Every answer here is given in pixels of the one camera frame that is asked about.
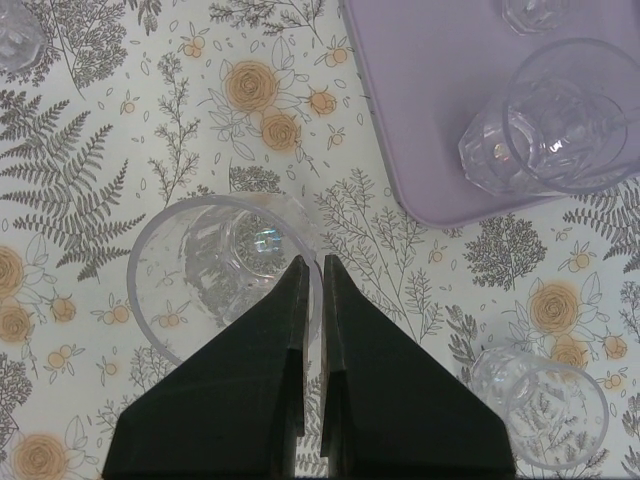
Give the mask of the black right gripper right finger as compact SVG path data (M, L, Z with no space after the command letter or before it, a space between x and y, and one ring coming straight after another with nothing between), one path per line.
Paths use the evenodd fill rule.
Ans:
M341 260L324 261L324 425L321 453L340 479L635 479L639 399L593 459L565 470L516 456L503 420L396 326Z

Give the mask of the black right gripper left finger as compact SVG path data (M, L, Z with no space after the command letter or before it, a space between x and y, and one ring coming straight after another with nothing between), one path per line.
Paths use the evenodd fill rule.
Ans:
M297 256L262 300L121 413L103 478L294 478L308 303Z

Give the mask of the short clear tumbler glass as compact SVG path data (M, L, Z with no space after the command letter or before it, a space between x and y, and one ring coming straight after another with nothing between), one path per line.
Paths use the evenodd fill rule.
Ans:
M516 456L534 467L573 468L601 449L609 425L606 398L577 367L496 347L478 356L469 386L503 420Z

